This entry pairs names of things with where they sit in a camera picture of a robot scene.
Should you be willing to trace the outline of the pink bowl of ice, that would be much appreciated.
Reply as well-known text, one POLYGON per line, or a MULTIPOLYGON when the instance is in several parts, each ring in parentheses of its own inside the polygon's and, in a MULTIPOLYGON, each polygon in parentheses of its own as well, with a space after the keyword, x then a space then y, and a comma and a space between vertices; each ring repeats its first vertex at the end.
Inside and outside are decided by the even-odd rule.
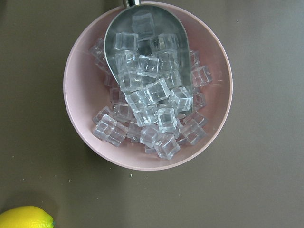
POLYGON ((207 118, 206 135, 195 145, 185 144, 172 159, 146 154, 140 143, 125 140, 116 147, 97 139, 92 131, 93 116, 110 104, 109 90, 104 85, 104 73, 95 65, 89 48, 102 37, 113 18, 123 8, 116 7, 95 19, 74 43, 64 72, 63 92, 67 113, 75 130, 100 157, 133 170, 157 171, 181 165, 203 152, 217 137, 228 116, 233 79, 228 56, 215 33, 198 17, 174 5, 158 3, 176 15, 186 29, 190 48, 199 51, 202 64, 211 72, 212 82, 202 87, 206 106, 200 112, 207 118))

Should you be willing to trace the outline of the steel ice scoop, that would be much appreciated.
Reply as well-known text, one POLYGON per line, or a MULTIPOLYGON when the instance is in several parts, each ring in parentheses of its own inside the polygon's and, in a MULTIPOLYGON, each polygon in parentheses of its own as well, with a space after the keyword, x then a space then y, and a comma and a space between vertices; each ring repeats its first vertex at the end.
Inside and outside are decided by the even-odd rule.
POLYGON ((188 36, 168 10, 138 0, 110 23, 105 59, 132 111, 167 100, 176 87, 190 89, 188 36))

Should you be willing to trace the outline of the yellow lemon upper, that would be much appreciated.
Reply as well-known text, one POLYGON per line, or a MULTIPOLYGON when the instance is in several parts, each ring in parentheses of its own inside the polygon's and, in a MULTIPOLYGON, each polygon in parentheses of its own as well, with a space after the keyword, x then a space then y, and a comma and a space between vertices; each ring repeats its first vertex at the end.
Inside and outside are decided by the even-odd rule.
POLYGON ((9 209, 0 215, 1 228, 54 228, 54 219, 43 209, 21 206, 9 209))

